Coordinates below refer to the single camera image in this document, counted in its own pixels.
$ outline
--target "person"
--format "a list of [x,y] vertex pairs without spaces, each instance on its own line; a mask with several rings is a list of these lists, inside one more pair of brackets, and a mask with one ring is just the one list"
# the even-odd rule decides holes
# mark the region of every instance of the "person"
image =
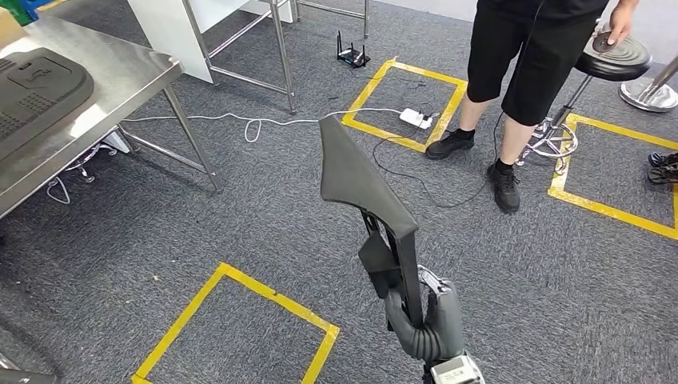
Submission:
[[[608,44],[628,36],[638,2],[618,0],[610,18]],[[608,0],[478,0],[461,124],[431,143],[426,156],[441,160],[455,150],[473,147],[478,120],[499,97],[509,63],[520,52],[501,103],[507,116],[501,154],[488,169],[497,205],[505,213],[518,211],[513,163],[548,114],[607,4]]]

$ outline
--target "robotic hand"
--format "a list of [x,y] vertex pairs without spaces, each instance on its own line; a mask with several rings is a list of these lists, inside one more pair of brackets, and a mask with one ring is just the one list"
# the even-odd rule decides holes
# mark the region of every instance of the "robotic hand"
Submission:
[[457,291],[449,280],[417,267],[420,283],[429,288],[429,306],[423,328],[412,326],[397,290],[385,299],[386,316],[403,349],[426,362],[425,382],[485,384],[482,373],[465,353]]

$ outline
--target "black seat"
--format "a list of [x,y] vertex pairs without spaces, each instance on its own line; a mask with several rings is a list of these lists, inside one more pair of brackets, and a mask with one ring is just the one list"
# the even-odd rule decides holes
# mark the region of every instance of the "black seat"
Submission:
[[326,201],[350,204],[370,212],[403,238],[419,229],[417,222],[386,184],[381,174],[356,147],[337,118],[320,121],[322,181],[320,195]]
[[592,40],[588,41],[575,65],[581,72],[610,82],[626,82],[639,78],[650,69],[652,55],[642,42],[629,36],[613,50],[601,54],[593,50]]

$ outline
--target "metal table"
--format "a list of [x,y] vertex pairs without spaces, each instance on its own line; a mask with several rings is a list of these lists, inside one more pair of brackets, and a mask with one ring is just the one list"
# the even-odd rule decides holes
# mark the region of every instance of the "metal table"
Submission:
[[161,90],[200,164],[122,131],[124,137],[206,173],[217,191],[221,190],[221,180],[170,88],[170,83],[182,73],[178,60],[56,18],[38,20],[24,29],[28,35],[1,49],[0,58],[45,47],[82,64],[94,78],[94,93],[81,108],[0,159],[0,218],[90,147],[112,132],[122,131],[117,124]]

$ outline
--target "yellow tape square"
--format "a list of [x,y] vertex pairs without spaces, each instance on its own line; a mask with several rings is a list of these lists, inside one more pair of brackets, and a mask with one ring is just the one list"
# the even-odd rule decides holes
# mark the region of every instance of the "yellow tape square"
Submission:
[[[636,140],[642,140],[644,142],[649,142],[651,144],[655,144],[658,146],[664,146],[666,148],[669,148],[670,150],[678,150],[678,142],[672,142],[670,140],[666,140],[663,138],[658,138],[656,136],[651,136],[649,134],[643,134],[641,132],[636,132],[634,130],[630,130],[621,126],[614,126],[613,124],[609,124],[607,122],[602,122],[600,120],[594,120],[592,118],[585,118],[583,116],[579,116],[577,114],[570,114],[568,116],[566,124],[569,126],[569,128],[574,131],[576,129],[576,126],[578,123],[586,124],[588,126],[595,126],[596,128],[600,128],[602,130],[607,130],[609,132],[613,132],[615,134],[621,134],[624,136],[627,136],[629,138],[634,138]],[[560,144],[560,150],[565,151],[564,148],[565,143],[562,142]],[[624,212],[622,210],[618,210],[617,208],[611,207],[611,206],[606,206],[605,204],[601,204],[599,202],[594,202],[592,200],[588,200],[587,198],[582,198],[581,196],[577,196],[575,194],[571,194],[569,192],[565,192],[565,181],[567,181],[568,178],[568,171],[570,167],[570,158],[565,158],[562,159],[561,161],[565,161],[565,169],[563,174],[553,174],[553,180],[551,181],[551,187],[548,189],[548,194],[553,196],[554,198],[558,198],[564,202],[569,202],[571,204],[574,204],[576,206],[580,206],[582,208],[585,208],[587,210],[592,210],[593,212],[597,212],[599,214],[604,214],[605,216],[608,216],[610,218],[615,218],[617,220],[621,220],[622,222],[627,222],[628,224],[638,226],[640,228],[649,230],[651,232],[654,232],[656,234],[661,234],[663,236],[666,236],[668,238],[673,238],[678,240],[678,185],[673,186],[673,216],[674,216],[674,225],[673,228],[670,226],[665,226],[663,224],[659,224],[658,222],[654,222],[652,220],[647,220],[646,218],[642,218],[640,216],[636,216],[634,214],[630,214],[629,212]]]
[[225,276],[232,278],[253,292],[268,298],[270,301],[276,302],[279,306],[282,306],[289,312],[292,312],[296,316],[303,318],[307,322],[310,322],[325,332],[325,337],[322,339],[320,347],[318,348],[315,356],[313,356],[313,360],[304,374],[301,384],[312,384],[316,381],[316,378],[319,375],[323,364],[325,364],[325,360],[329,356],[332,346],[334,345],[334,341],[339,335],[339,328],[326,322],[322,318],[319,318],[315,313],[304,308],[302,305],[296,303],[292,299],[287,298],[285,295],[279,294],[275,290],[272,290],[268,286],[251,278],[250,276],[247,276],[246,274],[243,274],[240,270],[237,270],[223,262],[219,265],[217,270],[214,271],[205,285],[202,286],[202,288],[193,297],[189,305],[181,312],[177,320],[174,322],[174,324],[172,324],[165,336],[163,336],[160,342],[155,346],[153,351],[151,351],[137,372],[132,375],[131,380],[133,384],[152,384],[146,380],[146,377],[150,371],[153,369],[158,360],[160,360],[162,355],[167,351],[167,348],[169,348],[172,342],[174,342],[181,330],[186,326],[186,324],[188,324],[188,321],[195,314],[202,302],[205,301],[209,292],[211,292],[214,287],[217,286],[219,281],[221,281],[221,278]]
[[353,102],[349,110],[357,110],[359,108],[362,108],[365,102],[367,102],[369,96],[372,94],[372,92],[374,92],[374,90],[377,88],[381,80],[384,78],[386,72],[388,72],[388,70],[391,68],[407,70],[408,72],[412,72],[414,74],[420,74],[422,76],[434,78],[442,82],[449,82],[457,86],[456,89],[454,90],[454,93],[452,94],[452,97],[449,99],[449,102],[445,107],[445,110],[443,110],[443,113],[438,119],[438,123],[431,131],[429,138],[426,140],[426,143],[416,142],[411,138],[403,138],[400,135],[392,134],[386,130],[382,130],[375,126],[359,122],[358,120],[356,120],[357,112],[346,114],[344,118],[341,120],[341,123],[344,124],[345,126],[350,126],[357,130],[362,130],[363,132],[372,134],[374,136],[377,136],[378,138],[388,139],[391,142],[396,142],[402,146],[408,147],[411,150],[417,150],[423,153],[424,151],[426,151],[426,147],[429,146],[429,144],[440,139],[442,134],[445,132],[445,128],[447,128],[449,121],[452,120],[452,116],[454,115],[454,112],[457,110],[457,107],[461,102],[461,98],[462,96],[464,96],[464,92],[466,92],[466,86],[468,83],[458,78],[452,78],[446,74],[438,74],[437,72],[433,72],[431,70],[424,70],[421,68],[417,68],[415,66],[409,66],[407,64],[397,62],[396,59],[394,58],[388,60],[387,62],[384,63],[384,65],[381,66],[381,68],[374,75],[373,79],[371,79],[367,83],[367,86],[365,86],[365,88],[362,90],[356,101]]

